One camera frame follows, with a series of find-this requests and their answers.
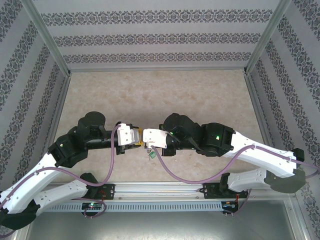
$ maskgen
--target beige marble floor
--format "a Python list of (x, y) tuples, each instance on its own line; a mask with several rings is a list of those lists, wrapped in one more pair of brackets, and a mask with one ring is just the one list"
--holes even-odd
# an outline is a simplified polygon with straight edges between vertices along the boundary
[[(105, 128), (115, 123), (158, 128), (171, 113), (187, 115), (200, 125), (218, 122), (262, 143), (256, 116), (241, 70), (205, 71), (133, 71), (73, 73), (56, 136), (76, 126), (90, 111), (106, 117)], [(109, 170), (110, 149), (89, 151), (88, 158), (71, 171), (77, 175), (91, 172), (102, 181)], [(201, 180), (220, 171), (229, 161), (223, 157), (205, 157), (191, 150), (177, 151), (164, 157), (168, 167), (178, 176)], [(236, 161), (231, 172), (257, 168)], [(61, 175), (55, 182), (72, 178)], [(115, 157), (110, 181), (153, 182), (174, 181), (157, 158), (149, 159), (143, 147)]]

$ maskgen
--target black robotic joint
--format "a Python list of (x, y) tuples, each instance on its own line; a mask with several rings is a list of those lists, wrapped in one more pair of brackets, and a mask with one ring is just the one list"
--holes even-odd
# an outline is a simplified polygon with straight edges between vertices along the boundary
[(211, 122), (200, 126), (185, 115), (173, 113), (166, 118), (159, 129), (168, 132), (167, 148), (163, 156), (174, 156), (177, 150), (190, 149), (206, 157), (221, 157), (231, 146), (234, 130), (220, 123)]

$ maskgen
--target white robotic arm link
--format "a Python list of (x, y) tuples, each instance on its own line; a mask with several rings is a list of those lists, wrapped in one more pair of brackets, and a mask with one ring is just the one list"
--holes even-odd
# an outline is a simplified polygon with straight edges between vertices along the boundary
[[(212, 122), (200, 126), (187, 116), (173, 113), (160, 125), (160, 129), (148, 128), (142, 133), (140, 128), (132, 124), (120, 122), (112, 131), (107, 131), (104, 128), (105, 121), (105, 117), (99, 112), (87, 113), (79, 120), (77, 126), (60, 136), (48, 148), (48, 152), (31, 171), (12, 187), (2, 191), (0, 225), (17, 230), (56, 204), (83, 197), (101, 199), (103, 195), (100, 192), (113, 169), (113, 150), (115, 149), (119, 155), (124, 154), (125, 150), (138, 148), (143, 144), (145, 148), (155, 150), (162, 166), (171, 176), (185, 183), (207, 183), (214, 177), (202, 181), (179, 178), (165, 166), (156, 148), (162, 148), (164, 157), (174, 156), (177, 150), (190, 149), (206, 157), (232, 158), (230, 165), (238, 158), (260, 167), (242, 173), (228, 173), (227, 166), (219, 175), (219, 196), (265, 186), (283, 193), (294, 193), (306, 182), (304, 172), (297, 169), (299, 163), (304, 161), (303, 150), (279, 150), (253, 141), (219, 123)], [(103, 148), (112, 148), (110, 170), (103, 182), (98, 183), (91, 173), (84, 173), (78, 177), (68, 172), (67, 169), (87, 158), (88, 150)], [(61, 173), (67, 173), (75, 180), (44, 190)]]

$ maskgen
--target black mounting bracket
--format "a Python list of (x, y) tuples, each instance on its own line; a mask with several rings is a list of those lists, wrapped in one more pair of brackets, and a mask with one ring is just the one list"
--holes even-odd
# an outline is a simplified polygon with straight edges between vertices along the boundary
[(203, 193), (204, 199), (235, 199), (237, 195), (239, 199), (245, 199), (248, 195), (247, 191), (236, 192), (230, 189), (221, 191), (220, 182), (208, 182), (202, 186), (199, 192)]
[(238, 201), (222, 201), (222, 209), (226, 211), (222, 211), (223, 214), (234, 214), (239, 210)]
[[(88, 182), (97, 184), (98, 181), (93, 176), (91, 172), (83, 173), (80, 178), (83, 180), (86, 180)], [(92, 200), (113, 200), (115, 196), (115, 184), (106, 183), (102, 186), (89, 186), (87, 185), (86, 188), (88, 191), (83, 196), (83, 198), (86, 199), (92, 199)]]

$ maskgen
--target purple cable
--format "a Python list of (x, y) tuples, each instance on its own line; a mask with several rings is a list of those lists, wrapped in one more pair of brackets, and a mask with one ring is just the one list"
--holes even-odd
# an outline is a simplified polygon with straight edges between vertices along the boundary
[(236, 211), (233, 215), (238, 214), (240, 211), (242, 211), (242, 209), (244, 209), (245, 205), (246, 205), (247, 202), (248, 202), (249, 196), (250, 196), (250, 194), (251, 194), (251, 190), (252, 190), (252, 189), (250, 188), (249, 191), (248, 191), (248, 195), (246, 196), (246, 198), (245, 198), (244, 202), (242, 203), (241, 207), (240, 207), (240, 208), (238, 209), (238, 211)]
[(249, 146), (245, 146), (243, 148), (241, 148), (235, 155), (234, 157), (231, 159), (231, 161), (224, 167), (224, 169), (222, 169), (220, 172), (218, 172), (216, 175), (209, 177), (207, 179), (203, 179), (203, 180), (199, 180), (199, 181), (190, 181), (190, 180), (186, 180), (183, 179), (181, 177), (178, 177), (177, 175), (175, 175), (172, 171), (169, 170), (169, 168), (166, 166), (165, 162), (162, 160), (161, 155), (159, 154), (158, 150), (154, 147), (151, 146), (151, 148), (154, 150), (155, 154), (157, 155), (162, 167), (164, 168), (164, 170), (174, 179), (186, 183), (186, 184), (205, 184), (207, 182), (210, 182), (218, 177), (220, 177), (222, 174), (224, 174), (231, 166), (232, 164), (234, 164), (234, 162), (237, 160), (237, 158), (239, 157), (239, 155), (244, 152), (245, 150), (248, 149), (253, 149), (254, 146), (253, 145), (249, 145)]
[(101, 212), (97, 213), (94, 216), (86, 215), (87, 210), (90, 210), (90, 208), (86, 208), (84, 210), (84, 213), (83, 213), (85, 218), (94, 219), (94, 218), (99, 217), (100, 215), (102, 215), (107, 210), (107, 205), (104, 203), (104, 201), (101, 201), (101, 200), (97, 200), (97, 199), (93, 200), (93, 199), (83, 198), (83, 197), (78, 197), (78, 198), (75, 198), (74, 200), (84, 200), (84, 201), (90, 201), (90, 202), (97, 202), (97, 203), (100, 203), (100, 204), (103, 205), (103, 210)]
[[(104, 184), (106, 184), (106, 182), (109, 180), (111, 174), (112, 174), (112, 171), (113, 171), (113, 168), (114, 168), (114, 163), (115, 163), (115, 133), (116, 133), (116, 130), (119, 128), (120, 126), (117, 125), (114, 127), (114, 129), (112, 130), (111, 132), (111, 163), (110, 163), (110, 168), (109, 168), (109, 172), (106, 176), (106, 178), (100, 182), (100, 183), (93, 183), (93, 182), (90, 182), (90, 181), (86, 181), (86, 180), (83, 180), (82, 178), (80, 178), (79, 176), (73, 174), (72, 172), (68, 171), (68, 170), (65, 170), (65, 169), (62, 169), (62, 168), (57, 168), (57, 167), (44, 167), (44, 168), (41, 168), (39, 170), (36, 170), (35, 173), (36, 174), (39, 174), (43, 171), (47, 171), (47, 170), (54, 170), (54, 171), (58, 171), (58, 172), (62, 172), (62, 173), (65, 173), (65, 174), (68, 174), (70, 175), (71, 177), (74, 177), (75, 179), (79, 180), (80, 182), (84, 183), (84, 184), (87, 184), (89, 186), (93, 186), (93, 187), (100, 187)], [(32, 178), (35, 174), (34, 173), (31, 173), (29, 174), (28, 176), (26, 176), (21, 182), (19, 182), (14, 189), (12, 189), (12, 191), (6, 196), (6, 199), (3, 200), (3, 202), (1, 202), (0, 204), (0, 209), (6, 204), (6, 202), (8, 201), (7, 199), (10, 199), (12, 197), (12, 195), (18, 190), (18, 188), (20, 188), (26, 181), (28, 181), (30, 178)], [(6, 235), (0, 235), (0, 239), (2, 238), (6, 238), (8, 236), (10, 236), (11, 234), (13, 234), (15, 231), (12, 231)]]
[(265, 149), (261, 146), (256, 146), (256, 145), (249, 145), (249, 146), (245, 146), (243, 148), (241, 148), (235, 155), (234, 157), (231, 159), (231, 161), (224, 167), (224, 169), (222, 169), (220, 172), (218, 172), (216, 175), (212, 176), (212, 177), (209, 177), (207, 179), (203, 179), (203, 180), (199, 180), (199, 181), (190, 181), (190, 180), (186, 180), (186, 179), (183, 179), (181, 177), (178, 177), (177, 175), (175, 175), (172, 171), (169, 170), (169, 168), (166, 166), (165, 162), (163, 161), (161, 155), (159, 154), (158, 150), (154, 147), (154, 146), (151, 146), (152, 149), (154, 150), (155, 154), (157, 155), (162, 167), (164, 168), (164, 170), (171, 176), (173, 177), (174, 179), (180, 181), (180, 182), (183, 182), (183, 183), (186, 183), (186, 184), (204, 184), (204, 183), (207, 183), (207, 182), (210, 182), (218, 177), (220, 177), (222, 174), (224, 174), (230, 167), (232, 164), (234, 164), (234, 162), (237, 160), (237, 158), (239, 157), (239, 155), (244, 152), (245, 150), (248, 150), (248, 149), (259, 149), (259, 150), (262, 150), (268, 154), (271, 154), (271, 155), (274, 155), (274, 156), (277, 156), (279, 158), (282, 158), (286, 161), (292, 161), (296, 164), (300, 164), (300, 165), (304, 165), (304, 166), (307, 166), (307, 167), (311, 167), (311, 168), (314, 168), (316, 169), (316, 171), (308, 176), (305, 177), (305, 179), (309, 179), (315, 175), (317, 175), (319, 172), (320, 172), (320, 167), (316, 166), (316, 165), (313, 165), (313, 164), (310, 164), (310, 163), (306, 163), (306, 162), (302, 162), (302, 161), (298, 161), (298, 160), (294, 160), (294, 159), (290, 159), (289, 157), (286, 157), (286, 156), (282, 156), (281, 154), (278, 154), (276, 152), (273, 152), (271, 150), (268, 150), (268, 149)]
[[(119, 128), (120, 126), (117, 125), (115, 126), (115, 128), (112, 130), (112, 133), (111, 133), (111, 163), (110, 163), (110, 168), (109, 168), (109, 172), (106, 176), (106, 178), (104, 179), (104, 181), (100, 182), (100, 183), (93, 183), (93, 182), (89, 182), (89, 181), (85, 181), (83, 179), (81, 179), (79, 176), (73, 174), (72, 172), (69, 172), (65, 169), (62, 169), (62, 168), (57, 168), (57, 167), (45, 167), (45, 168), (41, 168), (39, 170), (36, 170), (35, 173), (36, 174), (39, 174), (43, 171), (47, 171), (47, 170), (53, 170), (53, 171), (58, 171), (58, 172), (62, 172), (62, 173), (65, 173), (65, 174), (68, 174), (70, 175), (71, 177), (74, 177), (75, 179), (79, 180), (80, 182), (84, 183), (84, 184), (87, 184), (89, 186), (93, 186), (93, 187), (100, 187), (102, 185), (104, 185), (110, 178), (111, 174), (112, 174), (112, 171), (113, 171), (113, 168), (114, 168), (114, 163), (115, 163), (115, 133), (116, 133), (116, 130)], [(219, 173), (217, 173), (216, 175), (212, 176), (212, 177), (209, 177), (207, 179), (204, 179), (204, 180), (200, 180), (200, 181), (190, 181), (190, 180), (185, 180), (183, 178), (180, 178), (178, 176), (176, 176), (173, 172), (171, 172), (169, 170), (169, 168), (166, 166), (166, 164), (164, 163), (164, 161), (162, 160), (158, 150), (154, 147), (154, 146), (151, 146), (152, 149), (154, 150), (154, 152), (156, 153), (161, 165), (163, 166), (163, 168), (166, 170), (166, 172), (171, 176), (173, 177), (174, 179), (180, 181), (180, 182), (183, 182), (183, 183), (187, 183), (187, 184), (204, 184), (206, 182), (209, 182), (209, 181), (212, 181), (218, 177), (220, 177), (223, 173), (225, 173), (230, 167), (231, 165), (236, 161), (236, 159), (239, 157), (239, 155), (244, 152), (245, 150), (248, 150), (248, 149), (259, 149), (259, 150), (262, 150), (266, 153), (269, 153), (269, 154), (272, 154), (274, 156), (277, 156), (279, 158), (282, 158), (284, 160), (287, 160), (287, 161), (292, 161), (294, 163), (297, 163), (297, 164), (300, 164), (300, 165), (304, 165), (304, 166), (307, 166), (307, 167), (311, 167), (311, 168), (315, 168), (316, 169), (316, 172), (306, 176), (305, 178), (308, 179), (308, 178), (311, 178), (315, 175), (317, 175), (319, 172), (320, 172), (320, 167), (318, 166), (315, 166), (313, 164), (309, 164), (309, 163), (306, 163), (306, 162), (300, 162), (298, 160), (294, 160), (294, 159), (290, 159), (289, 157), (285, 157), (285, 156), (282, 156), (278, 153), (275, 153), (273, 151), (270, 151), (268, 149), (265, 149), (263, 147), (260, 147), (260, 146), (255, 146), (255, 145), (249, 145), (249, 146), (245, 146), (243, 148), (241, 148), (235, 155), (234, 157), (231, 159), (231, 161), (225, 166), (224, 169), (222, 169)], [(0, 204), (0, 209), (5, 205), (5, 203), (8, 201), (7, 199), (10, 199), (10, 197), (12, 197), (12, 195), (18, 190), (18, 188), (20, 188), (28, 179), (32, 178), (34, 176), (34, 173), (31, 173), (29, 174), (27, 177), (25, 177), (21, 182), (19, 182), (17, 184), (17, 186), (7, 195), (6, 199), (3, 200), (3, 202)]]

